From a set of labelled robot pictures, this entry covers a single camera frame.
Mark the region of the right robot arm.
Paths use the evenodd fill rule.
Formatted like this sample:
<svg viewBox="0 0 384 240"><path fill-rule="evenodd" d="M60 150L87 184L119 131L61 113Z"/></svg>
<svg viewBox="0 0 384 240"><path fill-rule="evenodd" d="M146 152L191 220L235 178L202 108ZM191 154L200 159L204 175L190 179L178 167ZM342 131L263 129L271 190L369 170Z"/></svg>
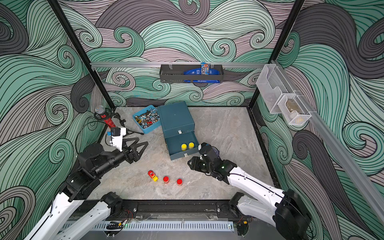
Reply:
<svg viewBox="0 0 384 240"><path fill-rule="evenodd" d="M275 188L251 176L234 162L222 160L219 150L210 144L202 143L198 150L199 155L188 161L191 170L241 190L232 198L233 212L274 226L286 240L309 239L312 216L297 192Z"/></svg>

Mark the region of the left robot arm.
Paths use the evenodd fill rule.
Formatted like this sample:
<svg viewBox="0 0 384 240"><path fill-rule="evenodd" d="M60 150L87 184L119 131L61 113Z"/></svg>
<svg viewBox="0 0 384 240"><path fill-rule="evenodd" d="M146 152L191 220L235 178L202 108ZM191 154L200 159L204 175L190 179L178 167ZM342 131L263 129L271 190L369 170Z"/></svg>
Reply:
<svg viewBox="0 0 384 240"><path fill-rule="evenodd" d="M79 167L59 187L52 205L26 236L27 240L79 240L96 224L110 216L127 216L133 213L124 207L123 199L115 192L105 194L96 205L70 227L64 224L101 183L101 178L121 163L132 164L142 157L148 142L139 138L120 139L120 146L112 152L105 151L101 144L91 144L78 155Z"/></svg>

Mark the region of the teal drawer cabinet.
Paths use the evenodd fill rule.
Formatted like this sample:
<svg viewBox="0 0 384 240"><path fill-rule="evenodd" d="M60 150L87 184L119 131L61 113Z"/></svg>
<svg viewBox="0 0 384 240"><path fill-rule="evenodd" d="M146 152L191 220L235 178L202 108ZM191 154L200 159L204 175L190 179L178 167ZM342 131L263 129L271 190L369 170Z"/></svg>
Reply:
<svg viewBox="0 0 384 240"><path fill-rule="evenodd" d="M158 107L163 135L170 159L177 160L198 152L199 142L195 135L195 122L186 102L178 102ZM189 143L195 147L189 149ZM187 150L182 151L181 145L186 144Z"/></svg>

